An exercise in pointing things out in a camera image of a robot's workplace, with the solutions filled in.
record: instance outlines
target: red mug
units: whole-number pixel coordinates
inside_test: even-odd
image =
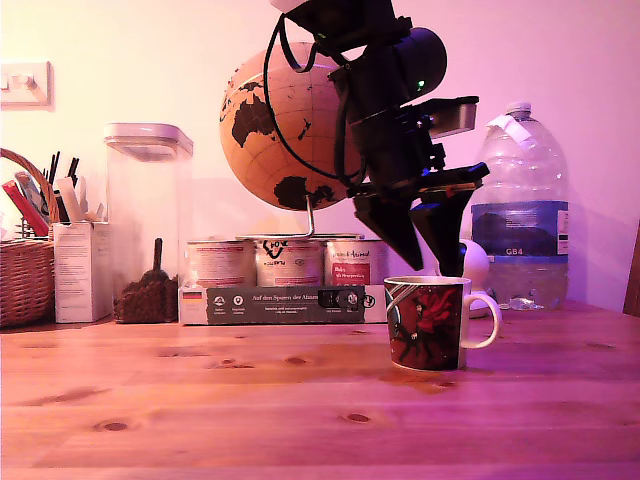
[[[387,323],[391,360],[415,370],[464,367],[466,349],[484,348],[496,339],[502,322],[498,304],[485,293],[471,293],[471,280],[457,277],[390,277]],[[467,338],[471,303],[481,300],[493,317],[493,331],[482,342]]]

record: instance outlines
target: bottle label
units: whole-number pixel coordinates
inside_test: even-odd
[[[524,260],[526,257],[556,257],[548,261],[567,262],[567,202],[537,200],[479,204],[471,207],[471,215],[473,241],[496,261],[497,257],[525,262],[535,261]]]
[[[487,123],[487,127],[499,127],[521,147],[530,143],[531,134],[511,115],[498,115]]]

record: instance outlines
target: pen holder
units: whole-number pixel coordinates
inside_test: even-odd
[[[53,188],[29,160],[0,148],[0,156],[17,163],[35,178],[44,192],[51,224],[60,220]],[[47,316],[53,319],[53,242],[18,239],[2,242],[0,247],[0,327],[16,327]]]

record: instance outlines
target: globe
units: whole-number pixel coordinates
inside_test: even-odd
[[[296,59],[306,62],[311,44],[291,44]],[[220,111],[220,137],[225,156],[240,183],[276,207],[305,210],[309,196],[314,209],[346,197],[346,187],[306,167],[293,157],[276,134],[264,97],[265,52],[245,62],[229,81]],[[317,55],[307,73],[296,73],[276,45],[269,62],[269,98],[287,143],[305,162],[335,174],[334,142],[338,94],[327,75],[338,68]],[[360,168],[349,129],[345,141],[345,171]]]

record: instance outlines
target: white wall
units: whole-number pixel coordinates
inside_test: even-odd
[[[563,146],[571,202],[570,296],[621,310],[640,219],[640,2],[395,0],[443,39],[447,75],[432,95],[479,95],[484,125],[514,100],[533,104]],[[302,228],[303,214],[247,193],[218,134],[226,83],[264,50],[279,12],[267,0],[3,0],[5,60],[46,59],[48,111],[2,112],[2,146],[39,168],[62,151],[82,159],[90,203],[105,199],[108,121],[179,126],[195,143],[198,236]],[[310,39],[291,27],[291,40]],[[484,128],[444,140],[447,165],[475,162]],[[2,181],[14,170],[2,160]],[[2,210],[11,208],[6,200]],[[320,231],[362,232],[349,201],[318,212]],[[463,232],[470,230],[468,216]],[[430,254],[425,249],[425,257]],[[394,273],[410,269],[394,258]]]

